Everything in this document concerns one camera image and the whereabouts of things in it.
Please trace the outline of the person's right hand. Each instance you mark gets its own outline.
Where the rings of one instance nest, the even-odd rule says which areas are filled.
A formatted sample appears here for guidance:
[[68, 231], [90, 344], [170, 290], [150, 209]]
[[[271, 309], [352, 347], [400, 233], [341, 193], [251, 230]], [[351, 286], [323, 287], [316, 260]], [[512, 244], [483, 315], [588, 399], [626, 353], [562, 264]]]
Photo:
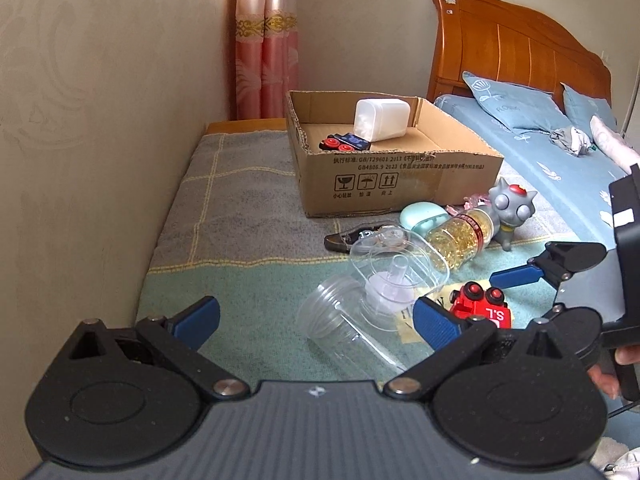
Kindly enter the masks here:
[[[620, 366], [638, 364], [640, 361], [640, 346], [622, 347], [615, 350], [614, 362]], [[596, 386], [612, 400], [620, 394], [620, 382], [614, 375], [605, 374], [599, 365], [593, 365], [588, 370], [588, 375]]]

